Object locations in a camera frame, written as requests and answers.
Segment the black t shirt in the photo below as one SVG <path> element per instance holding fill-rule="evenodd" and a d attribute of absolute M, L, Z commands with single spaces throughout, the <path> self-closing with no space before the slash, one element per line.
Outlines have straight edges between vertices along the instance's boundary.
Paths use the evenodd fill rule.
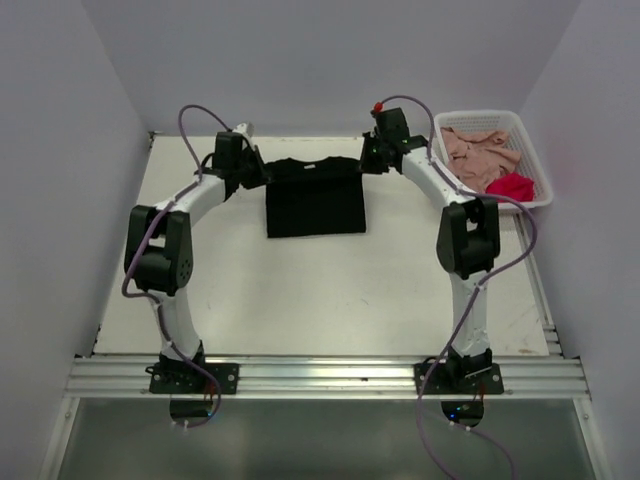
<path fill-rule="evenodd" d="M 292 158 L 267 165 L 267 236 L 293 238 L 367 230 L 362 172 L 353 158 L 315 162 Z"/>

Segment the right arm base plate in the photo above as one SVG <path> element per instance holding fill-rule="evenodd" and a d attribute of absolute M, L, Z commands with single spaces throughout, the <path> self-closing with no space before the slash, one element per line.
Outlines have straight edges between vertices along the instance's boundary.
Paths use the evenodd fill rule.
<path fill-rule="evenodd" d="M 424 381 L 432 362 L 413 365 L 413 379 L 417 393 L 424 395 L 501 395 L 505 392 L 501 370 L 494 363 L 489 369 L 470 376 L 454 377 L 443 363 L 439 363 Z"/>

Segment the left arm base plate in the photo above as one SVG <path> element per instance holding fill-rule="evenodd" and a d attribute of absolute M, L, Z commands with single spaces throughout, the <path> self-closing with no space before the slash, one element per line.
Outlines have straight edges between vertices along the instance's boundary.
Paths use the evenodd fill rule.
<path fill-rule="evenodd" d="M 240 378 L 240 365 L 237 363 L 207 363 L 204 369 L 219 383 L 216 387 L 206 376 L 194 371 L 187 365 L 178 369 L 161 367 L 159 363 L 147 366 L 145 372 L 151 376 L 149 391 L 152 394 L 222 394 L 235 395 Z"/>

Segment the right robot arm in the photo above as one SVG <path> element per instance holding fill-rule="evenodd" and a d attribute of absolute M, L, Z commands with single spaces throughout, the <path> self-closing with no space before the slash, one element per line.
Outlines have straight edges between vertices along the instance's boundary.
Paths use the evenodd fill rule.
<path fill-rule="evenodd" d="M 427 395 L 501 394 L 504 385 L 490 346 L 482 281 L 500 253 L 498 204 L 467 193 L 433 153 L 430 140 L 411 135 L 401 109 L 378 103 L 371 114 L 375 126 L 363 135 L 360 170 L 383 174 L 395 169 L 440 212 L 436 256 L 451 281 L 454 325 L 442 353 L 414 365 L 416 390 Z"/>

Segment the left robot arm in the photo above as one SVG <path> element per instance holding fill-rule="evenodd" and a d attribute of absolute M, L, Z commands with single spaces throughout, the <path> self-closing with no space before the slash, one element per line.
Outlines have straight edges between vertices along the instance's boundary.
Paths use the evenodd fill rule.
<path fill-rule="evenodd" d="M 129 216 L 121 292 L 129 299 L 147 299 L 156 317 L 162 347 L 158 362 L 148 369 L 153 393 L 222 393 L 206 366 L 189 307 L 192 228 L 239 187 L 261 187 L 270 176 L 250 123 L 218 133 L 207 159 L 211 163 L 200 162 L 193 181 L 178 193 L 153 206 L 138 205 Z"/>

